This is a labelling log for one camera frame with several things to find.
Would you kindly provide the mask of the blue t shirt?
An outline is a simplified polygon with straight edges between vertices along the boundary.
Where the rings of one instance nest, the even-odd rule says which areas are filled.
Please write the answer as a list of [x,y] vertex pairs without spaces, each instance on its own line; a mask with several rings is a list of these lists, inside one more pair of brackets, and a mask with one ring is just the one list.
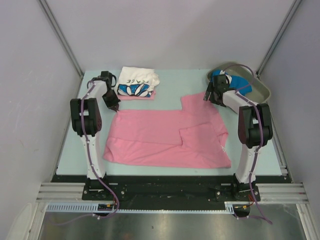
[[[208,75],[210,82],[213,81],[214,76],[219,75],[220,71],[222,71],[222,70],[217,69]],[[243,96],[252,92],[252,90],[253,90],[252,86],[249,84],[249,82],[245,78],[243,78],[241,76],[237,76],[237,75],[230,75],[227,72],[226,72],[226,76],[229,79],[229,87],[230,88],[234,88],[234,89],[238,90],[240,92],[240,94],[242,94]]]

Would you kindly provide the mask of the grey plastic tray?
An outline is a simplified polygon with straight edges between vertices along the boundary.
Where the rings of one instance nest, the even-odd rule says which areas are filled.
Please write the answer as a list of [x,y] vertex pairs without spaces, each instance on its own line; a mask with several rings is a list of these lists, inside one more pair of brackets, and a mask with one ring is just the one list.
[[224,62],[213,69],[211,69],[207,75],[207,82],[209,83],[212,80],[212,73],[217,70],[224,70],[226,68],[226,73],[230,76],[238,76],[244,78],[246,81],[251,83],[252,91],[246,93],[245,96],[251,101],[257,103],[266,103],[270,96],[271,92],[268,87],[266,87],[261,81],[256,78],[255,73],[252,75],[251,71],[244,66],[240,66],[237,62]]

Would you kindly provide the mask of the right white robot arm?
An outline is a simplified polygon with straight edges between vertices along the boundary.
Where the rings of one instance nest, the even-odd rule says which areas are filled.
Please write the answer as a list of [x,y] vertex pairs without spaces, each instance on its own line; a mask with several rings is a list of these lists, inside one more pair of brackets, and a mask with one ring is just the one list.
[[242,201],[249,194],[246,185],[256,180],[256,164],[261,149],[273,138],[270,107],[256,103],[230,87],[230,77],[225,73],[214,75],[209,81],[203,100],[228,107],[238,114],[238,138],[242,144],[240,161],[234,174],[236,185],[230,188],[231,196]]

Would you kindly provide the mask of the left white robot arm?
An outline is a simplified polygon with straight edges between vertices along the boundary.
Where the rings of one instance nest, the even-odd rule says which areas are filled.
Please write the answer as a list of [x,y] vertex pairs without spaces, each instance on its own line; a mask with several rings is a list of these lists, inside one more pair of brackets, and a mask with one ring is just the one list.
[[90,180],[103,179],[106,175],[99,143],[103,126],[99,101],[103,100],[109,110],[119,110],[121,100],[113,90],[116,81],[114,74],[102,71],[87,83],[87,91],[83,97],[70,100],[71,125],[84,147],[87,178]]

